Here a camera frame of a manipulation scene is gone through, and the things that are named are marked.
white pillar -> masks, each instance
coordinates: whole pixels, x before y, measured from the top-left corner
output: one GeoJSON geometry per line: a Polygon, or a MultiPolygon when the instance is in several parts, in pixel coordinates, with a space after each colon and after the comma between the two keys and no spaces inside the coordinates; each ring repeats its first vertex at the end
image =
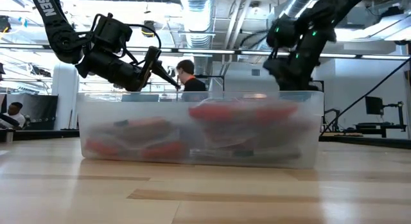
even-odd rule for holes
{"type": "Polygon", "coordinates": [[[76,100],[79,77],[72,64],[59,62],[54,67],[51,94],[58,96],[55,130],[77,127],[76,100]]]}

computer monitor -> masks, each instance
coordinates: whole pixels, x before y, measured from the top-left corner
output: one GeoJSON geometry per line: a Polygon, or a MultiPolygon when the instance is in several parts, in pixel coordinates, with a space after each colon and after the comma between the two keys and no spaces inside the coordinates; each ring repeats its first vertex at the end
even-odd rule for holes
{"type": "Polygon", "coordinates": [[[383,100],[372,96],[365,97],[365,107],[367,114],[370,115],[384,115],[383,100]]]}

desk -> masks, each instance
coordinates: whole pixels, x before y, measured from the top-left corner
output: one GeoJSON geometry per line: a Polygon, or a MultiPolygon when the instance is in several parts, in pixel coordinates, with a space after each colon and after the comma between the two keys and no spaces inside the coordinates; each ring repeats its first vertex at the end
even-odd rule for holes
{"type": "Polygon", "coordinates": [[[406,125],[356,125],[356,130],[352,131],[361,134],[381,135],[382,138],[387,138],[388,129],[404,130],[406,127],[406,125]]]}
{"type": "Polygon", "coordinates": [[[84,160],[78,139],[0,145],[0,223],[399,224],[411,151],[320,143],[316,170],[84,160]]]}

red object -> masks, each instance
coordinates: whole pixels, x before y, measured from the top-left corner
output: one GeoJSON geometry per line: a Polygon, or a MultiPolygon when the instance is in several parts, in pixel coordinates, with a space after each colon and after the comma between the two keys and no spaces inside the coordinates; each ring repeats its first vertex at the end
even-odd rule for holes
{"type": "Polygon", "coordinates": [[[200,105],[188,109],[192,118],[206,119],[208,121],[219,121],[221,119],[233,119],[232,105],[200,105]]]}
{"type": "Polygon", "coordinates": [[[112,132],[114,132],[119,139],[145,142],[161,139],[169,135],[172,131],[174,131],[174,127],[169,121],[161,117],[151,117],[128,121],[127,126],[114,128],[112,132]]]}
{"type": "Polygon", "coordinates": [[[258,121],[272,122],[289,118],[297,110],[298,107],[295,105],[284,108],[257,108],[255,113],[258,121]]]}
{"type": "Polygon", "coordinates": [[[249,117],[252,121],[272,122],[290,117],[297,109],[297,105],[293,104],[281,108],[241,108],[236,105],[208,104],[189,108],[189,115],[203,121],[232,121],[249,117]]]}
{"type": "Polygon", "coordinates": [[[85,149],[91,150],[101,155],[117,155],[119,153],[120,147],[89,139],[85,143],[85,149]]]}
{"type": "Polygon", "coordinates": [[[180,141],[156,144],[140,151],[140,156],[146,160],[178,159],[183,157],[185,145],[180,141]]]}

man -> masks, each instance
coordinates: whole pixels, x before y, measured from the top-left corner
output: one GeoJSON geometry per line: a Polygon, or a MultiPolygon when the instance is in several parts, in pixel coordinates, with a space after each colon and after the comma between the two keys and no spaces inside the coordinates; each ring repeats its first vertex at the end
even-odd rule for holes
{"type": "Polygon", "coordinates": [[[201,101],[207,98],[207,88],[205,83],[196,79],[194,76],[194,63],[190,60],[183,60],[177,64],[177,76],[181,83],[184,84],[184,92],[182,99],[184,101],[201,101]]]}
{"type": "Polygon", "coordinates": [[[14,119],[16,122],[15,125],[6,122],[3,119],[0,119],[0,128],[14,128],[21,129],[26,122],[26,118],[20,113],[21,108],[23,107],[22,103],[13,102],[7,110],[7,113],[3,114],[6,117],[14,119]]]}

